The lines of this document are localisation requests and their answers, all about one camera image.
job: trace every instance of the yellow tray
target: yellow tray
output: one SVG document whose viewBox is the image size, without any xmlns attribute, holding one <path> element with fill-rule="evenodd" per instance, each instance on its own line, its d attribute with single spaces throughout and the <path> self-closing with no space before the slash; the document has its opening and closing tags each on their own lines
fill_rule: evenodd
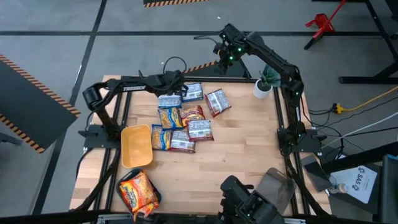
<svg viewBox="0 0 398 224">
<path fill-rule="evenodd" d="M 150 127 L 136 125 L 124 128 L 121 133 L 122 165 L 126 168 L 145 166 L 153 160 Z"/>
</svg>

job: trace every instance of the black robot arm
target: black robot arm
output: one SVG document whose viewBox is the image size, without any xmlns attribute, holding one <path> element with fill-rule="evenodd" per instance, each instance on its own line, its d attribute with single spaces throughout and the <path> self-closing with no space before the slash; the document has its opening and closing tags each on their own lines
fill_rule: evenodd
<svg viewBox="0 0 398 224">
<path fill-rule="evenodd" d="M 96 113 L 100 118 L 108 141 L 119 141 L 121 128 L 115 120 L 109 117 L 105 106 L 108 105 L 113 97 L 119 93 L 130 91 L 148 91 L 156 96 L 160 95 L 183 95 L 185 96 L 188 87 L 184 85 L 184 77 L 180 71 L 165 72 L 161 75 L 150 75 L 143 77 L 139 71 L 139 77 L 123 77 L 121 80 L 110 79 L 106 82 L 95 83 L 83 91 L 83 97 L 87 107 L 92 113 Z M 100 89 L 108 90 L 108 93 L 102 97 Z M 87 135 L 86 131 L 80 131 L 83 136 Z"/>
<path fill-rule="evenodd" d="M 289 122 L 284 136 L 285 145 L 288 147 L 297 145 L 298 139 L 305 134 L 305 126 L 300 117 L 300 98 L 304 84 L 297 66 L 288 63 L 270 49 L 258 32 L 240 32 L 232 24 L 228 24 L 219 36 L 223 42 L 216 44 L 213 52 L 220 56 L 218 66 L 222 73 L 225 73 L 233 62 L 248 54 L 258 56 L 280 74 L 280 89 Z"/>
</svg>

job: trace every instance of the caution stripe tape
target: caution stripe tape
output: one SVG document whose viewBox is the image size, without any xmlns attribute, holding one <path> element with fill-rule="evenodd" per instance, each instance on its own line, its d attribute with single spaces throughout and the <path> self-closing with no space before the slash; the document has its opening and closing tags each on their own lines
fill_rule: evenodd
<svg viewBox="0 0 398 224">
<path fill-rule="evenodd" d="M 36 80 L 32 75 L 27 73 L 25 70 L 21 69 L 14 62 L 10 61 L 8 58 L 6 58 L 2 54 L 0 54 L 0 60 L 3 61 L 6 65 L 8 65 L 8 67 L 14 69 L 17 73 L 19 73 L 26 80 L 30 81 L 31 84 L 35 85 L 38 89 L 42 90 L 45 94 L 47 94 L 49 97 L 54 99 L 57 103 L 62 105 L 64 108 L 66 108 L 69 112 L 74 114 L 77 118 L 79 117 L 80 111 L 78 111 L 75 107 L 73 107 L 66 100 L 62 99 L 61 96 L 58 96 L 56 93 L 54 93 L 48 87 L 46 87 L 43 83 Z"/>
<path fill-rule="evenodd" d="M 216 61 L 216 60 L 215 60 L 214 62 L 208 62 L 208 63 L 206 63 L 206 64 L 204 64 L 204 65 L 199 65 L 199 66 L 195 66 L 195 67 L 193 67 L 193 68 L 189 68 L 188 70 L 184 70 L 184 71 L 182 71 L 181 73 L 193 72 L 193 71 L 195 71 L 195 70 L 199 70 L 199 69 L 202 69 L 202 68 L 206 68 L 206 67 L 209 67 L 209 66 L 212 66 L 212 65 L 215 65 L 215 64 L 217 64 L 217 61 Z"/>
<path fill-rule="evenodd" d="M 15 124 L 13 124 L 10 120 L 8 120 L 5 116 L 0 114 L 0 121 L 3 122 L 11 131 L 14 131 L 19 137 L 22 138 L 28 145 L 30 145 L 36 152 L 42 153 L 44 152 L 44 148 L 39 146 L 35 141 L 31 140 L 28 135 L 23 133 Z"/>
<path fill-rule="evenodd" d="M 170 6 L 175 4 L 186 4 L 186 3 L 193 3 L 193 2 L 202 2 L 202 1 L 209 1 L 209 0 L 170 0 L 170 1 L 159 1 L 159 2 L 152 2 L 144 4 L 145 7 L 157 7 L 157 6 Z"/>
</svg>

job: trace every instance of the white cable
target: white cable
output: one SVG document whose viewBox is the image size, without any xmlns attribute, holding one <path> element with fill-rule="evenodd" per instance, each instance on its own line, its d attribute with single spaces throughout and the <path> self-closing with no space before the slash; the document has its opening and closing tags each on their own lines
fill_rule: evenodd
<svg viewBox="0 0 398 224">
<path fill-rule="evenodd" d="M 329 142 L 329 144 L 327 144 L 326 146 L 321 147 L 321 149 L 323 149 L 324 147 L 329 146 L 330 144 L 332 144 L 332 143 L 334 143 L 334 142 L 336 142 L 336 141 L 339 141 L 340 139 L 342 139 L 342 138 L 344 138 L 344 137 L 346 137 L 346 136 L 349 136 L 350 134 L 357 133 L 358 131 L 362 131 L 362 130 L 364 130 L 364 129 L 366 129 L 366 128 L 370 128 L 371 126 L 374 126 L 374 125 L 376 125 L 376 124 L 379 124 L 379 123 L 381 123 L 381 122 L 383 122 L 383 121 L 387 121 L 388 119 L 392 118 L 393 116 L 395 116 L 395 115 L 397 115 L 397 114 L 398 114 L 398 112 L 396 112 L 396 113 L 394 113 L 393 115 L 390 115 L 390 116 L 388 116 L 388 117 L 386 117 L 386 118 L 384 118 L 384 119 L 382 119 L 382 120 L 380 120 L 380 121 L 378 121 L 378 122 L 376 122 L 376 123 L 369 124 L 368 126 L 365 126 L 365 127 L 363 127 L 363 128 L 359 128 L 358 130 L 355 130 L 355 131 L 352 131 L 352 132 L 350 132 L 350 133 L 348 133 L 348 134 L 345 134 L 345 135 L 343 135 L 342 137 L 340 137 L 340 138 L 338 138 L 338 139 L 335 139 L 335 140 L 332 141 L 332 142 Z"/>
</svg>

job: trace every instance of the concrete floor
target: concrete floor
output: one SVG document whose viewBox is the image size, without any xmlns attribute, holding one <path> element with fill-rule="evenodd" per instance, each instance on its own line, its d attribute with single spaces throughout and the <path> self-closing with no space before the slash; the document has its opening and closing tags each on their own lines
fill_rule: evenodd
<svg viewBox="0 0 398 224">
<path fill-rule="evenodd" d="M 398 30 L 384 1 L 371 1 L 388 31 Z M 0 31 L 4 30 L 92 30 L 100 0 L 84 1 L 0 1 Z M 242 30 L 311 31 L 304 24 L 317 13 L 330 15 L 335 2 L 311 0 L 211 0 L 176 6 L 144 8 L 142 0 L 108 1 L 99 26 L 100 31 L 216 31 L 228 22 Z M 347 3 L 333 20 L 338 31 L 377 31 L 363 3 Z M 88 36 L 1 36 L 0 53 L 27 70 L 64 98 L 68 98 L 79 71 Z M 301 71 L 308 107 L 329 108 L 338 102 L 356 106 L 392 88 L 390 85 L 340 85 L 337 77 L 372 76 L 393 62 L 387 45 L 379 37 L 325 37 L 310 50 L 303 50 L 309 37 L 266 36 L 264 41 Z M 97 36 L 80 88 L 76 107 L 80 118 L 69 128 L 55 169 L 44 213 L 68 210 L 75 183 L 75 169 L 82 155 L 84 139 L 77 131 L 85 126 L 89 111 L 81 91 L 101 81 L 103 75 L 159 73 L 162 62 L 173 55 L 183 57 L 189 67 L 216 59 L 210 41 L 193 41 L 192 36 Z M 253 76 L 264 68 L 256 57 L 243 58 Z M 181 65 L 170 63 L 170 69 Z M 397 96 L 395 92 L 370 106 Z M 398 110 L 395 102 L 334 125 L 341 133 L 373 123 Z M 336 121 L 347 115 L 332 115 Z M 321 123 L 324 117 L 311 116 Z M 395 126 L 394 118 L 373 129 Z M 3 124 L 0 131 L 11 133 Z M 353 137 L 350 140 L 371 149 L 397 140 L 397 130 Z M 29 214 L 36 198 L 52 149 L 36 154 L 27 145 L 0 144 L 0 216 Z M 347 145 L 347 153 L 360 149 Z M 29 187 L 21 191 L 16 184 Z M 336 198 L 330 199 L 332 211 L 339 217 L 371 219 L 371 214 Z"/>
</svg>

